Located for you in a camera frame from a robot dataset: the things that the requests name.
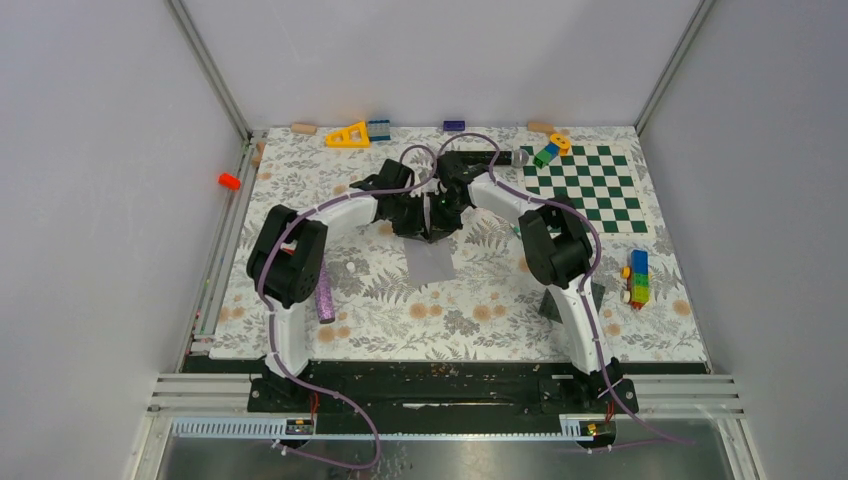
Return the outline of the wooden block back right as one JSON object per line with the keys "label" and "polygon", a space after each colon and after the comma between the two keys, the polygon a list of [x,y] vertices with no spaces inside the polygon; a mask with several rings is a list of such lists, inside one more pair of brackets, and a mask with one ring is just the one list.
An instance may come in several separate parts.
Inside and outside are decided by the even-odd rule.
{"label": "wooden block back right", "polygon": [[540,133],[548,136],[557,132],[556,128],[552,124],[543,122],[530,121],[526,124],[526,128],[529,132]]}

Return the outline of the grey and blue brick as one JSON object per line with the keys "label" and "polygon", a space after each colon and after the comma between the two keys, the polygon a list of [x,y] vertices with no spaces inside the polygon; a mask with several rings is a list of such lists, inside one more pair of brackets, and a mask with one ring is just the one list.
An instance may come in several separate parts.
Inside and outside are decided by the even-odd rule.
{"label": "grey and blue brick", "polygon": [[371,142],[389,141],[391,127],[388,119],[369,120],[366,122],[366,133]]}

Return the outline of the red plastic cylinder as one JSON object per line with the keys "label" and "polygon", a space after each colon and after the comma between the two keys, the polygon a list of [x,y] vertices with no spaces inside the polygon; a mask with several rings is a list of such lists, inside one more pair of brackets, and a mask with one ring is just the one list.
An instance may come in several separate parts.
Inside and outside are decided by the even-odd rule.
{"label": "red plastic cylinder", "polygon": [[241,180],[229,173],[221,173],[217,182],[220,186],[231,191],[238,191],[241,188]]}

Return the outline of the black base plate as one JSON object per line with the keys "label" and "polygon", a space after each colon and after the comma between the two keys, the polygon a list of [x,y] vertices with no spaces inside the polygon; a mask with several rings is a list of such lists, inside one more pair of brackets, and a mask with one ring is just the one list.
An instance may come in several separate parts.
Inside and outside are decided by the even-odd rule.
{"label": "black base plate", "polygon": [[163,375],[152,405],[190,412],[237,412],[314,419],[320,434],[367,434],[370,416],[384,436],[548,434],[561,419],[622,419],[647,410],[652,395],[683,399],[701,363],[624,363],[613,367],[615,392],[600,374],[564,363],[354,362],[310,363],[295,380],[261,360],[192,357],[187,371]]}

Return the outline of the green white chessboard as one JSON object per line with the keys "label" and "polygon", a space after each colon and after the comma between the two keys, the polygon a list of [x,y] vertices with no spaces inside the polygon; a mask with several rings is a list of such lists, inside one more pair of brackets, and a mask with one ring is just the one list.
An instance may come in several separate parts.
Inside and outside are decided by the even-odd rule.
{"label": "green white chessboard", "polygon": [[567,196],[603,238],[650,236],[647,202],[630,153],[619,144],[578,144],[544,167],[522,167],[524,188],[544,198]]}

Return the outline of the purple glitter microphone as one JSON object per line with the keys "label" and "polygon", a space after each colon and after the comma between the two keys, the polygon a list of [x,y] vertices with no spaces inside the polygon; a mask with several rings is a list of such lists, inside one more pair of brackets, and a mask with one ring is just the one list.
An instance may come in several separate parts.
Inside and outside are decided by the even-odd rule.
{"label": "purple glitter microphone", "polygon": [[336,320],[335,305],[332,297],[330,275],[324,263],[319,270],[318,283],[314,292],[316,312],[321,324],[331,324]]}

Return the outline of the yellow triangle shape toy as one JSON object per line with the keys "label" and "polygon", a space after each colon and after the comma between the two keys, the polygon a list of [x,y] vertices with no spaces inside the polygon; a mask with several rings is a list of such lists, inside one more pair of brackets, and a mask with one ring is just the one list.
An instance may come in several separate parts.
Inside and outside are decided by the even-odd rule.
{"label": "yellow triangle shape toy", "polygon": [[370,138],[365,121],[333,131],[326,135],[325,145],[329,148],[368,148]]}

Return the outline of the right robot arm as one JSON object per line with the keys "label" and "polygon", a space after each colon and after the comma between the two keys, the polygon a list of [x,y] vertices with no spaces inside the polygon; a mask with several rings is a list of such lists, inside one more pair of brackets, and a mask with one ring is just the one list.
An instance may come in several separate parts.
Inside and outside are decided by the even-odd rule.
{"label": "right robot arm", "polygon": [[573,386],[575,402],[597,412],[613,398],[613,357],[596,323],[591,275],[600,247],[596,231],[564,197],[544,199],[506,182],[483,164],[467,164],[458,152],[436,160],[437,190],[425,201],[426,239],[438,242],[462,228],[461,214],[482,208],[519,227],[530,273],[544,285],[570,342],[572,365],[586,374]]}

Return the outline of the dark grey studded baseplate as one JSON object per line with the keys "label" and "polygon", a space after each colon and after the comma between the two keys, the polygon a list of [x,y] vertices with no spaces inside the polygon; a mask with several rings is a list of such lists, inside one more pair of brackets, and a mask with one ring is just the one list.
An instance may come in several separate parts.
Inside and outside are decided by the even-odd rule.
{"label": "dark grey studded baseplate", "polygon": [[[595,310],[599,312],[601,309],[603,297],[606,293],[606,287],[602,284],[592,281],[591,290]],[[547,289],[543,291],[543,297],[541,300],[540,307],[538,309],[538,313],[551,322],[562,323],[562,318],[560,316],[556,302]]]}

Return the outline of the green blue toy brick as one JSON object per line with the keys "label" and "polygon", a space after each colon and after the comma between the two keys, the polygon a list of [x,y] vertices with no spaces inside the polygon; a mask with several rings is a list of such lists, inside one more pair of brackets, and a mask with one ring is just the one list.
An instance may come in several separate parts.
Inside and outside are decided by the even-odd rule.
{"label": "green blue toy brick", "polygon": [[535,154],[533,165],[538,169],[547,167],[555,158],[559,156],[560,147],[554,143],[549,143],[538,153]]}

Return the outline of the multicolour brick stack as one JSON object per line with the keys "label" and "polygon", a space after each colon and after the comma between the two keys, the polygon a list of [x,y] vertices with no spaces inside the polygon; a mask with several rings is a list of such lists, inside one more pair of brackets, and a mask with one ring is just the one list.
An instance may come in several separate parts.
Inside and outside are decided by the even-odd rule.
{"label": "multicolour brick stack", "polygon": [[641,310],[651,298],[648,252],[632,250],[628,264],[621,270],[621,276],[626,281],[622,301],[634,310]]}

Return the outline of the light wooden block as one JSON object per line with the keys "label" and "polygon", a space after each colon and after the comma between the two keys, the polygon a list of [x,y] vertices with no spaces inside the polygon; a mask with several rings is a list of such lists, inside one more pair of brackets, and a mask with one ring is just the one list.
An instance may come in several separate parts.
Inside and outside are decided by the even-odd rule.
{"label": "light wooden block", "polygon": [[315,136],[317,134],[318,127],[311,124],[292,123],[290,125],[290,130],[299,135]]}

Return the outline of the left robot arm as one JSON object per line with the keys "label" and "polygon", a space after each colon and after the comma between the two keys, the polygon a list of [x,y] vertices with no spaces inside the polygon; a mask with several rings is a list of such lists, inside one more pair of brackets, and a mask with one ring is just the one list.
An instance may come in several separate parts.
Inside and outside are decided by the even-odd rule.
{"label": "left robot arm", "polygon": [[314,207],[299,212],[280,204],[268,211],[246,271],[269,308],[270,352],[265,363],[279,376],[271,395],[285,410],[299,410],[309,401],[311,387],[298,376],[310,361],[306,302],[320,283],[327,243],[387,218],[389,202],[407,196],[413,179],[410,167],[387,160],[378,173]]}

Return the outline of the purple flat toy brick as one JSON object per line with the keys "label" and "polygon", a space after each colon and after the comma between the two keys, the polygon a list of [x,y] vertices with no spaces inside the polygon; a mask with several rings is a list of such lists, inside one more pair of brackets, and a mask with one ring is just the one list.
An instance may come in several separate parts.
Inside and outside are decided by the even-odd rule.
{"label": "purple flat toy brick", "polygon": [[445,132],[463,132],[466,130],[466,123],[463,120],[444,120],[442,128]]}

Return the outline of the aluminium side rail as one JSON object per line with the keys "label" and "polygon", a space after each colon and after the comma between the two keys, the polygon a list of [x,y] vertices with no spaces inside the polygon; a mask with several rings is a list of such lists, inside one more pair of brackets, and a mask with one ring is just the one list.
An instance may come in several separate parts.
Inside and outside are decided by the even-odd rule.
{"label": "aluminium side rail", "polygon": [[245,145],[237,170],[234,174],[241,180],[238,191],[226,190],[225,203],[215,237],[214,248],[197,300],[195,317],[189,329],[189,342],[211,339],[218,324],[220,308],[223,306],[226,287],[231,275],[239,244],[244,219],[250,203],[258,168],[251,165],[255,146],[267,141],[267,130],[254,131]]}

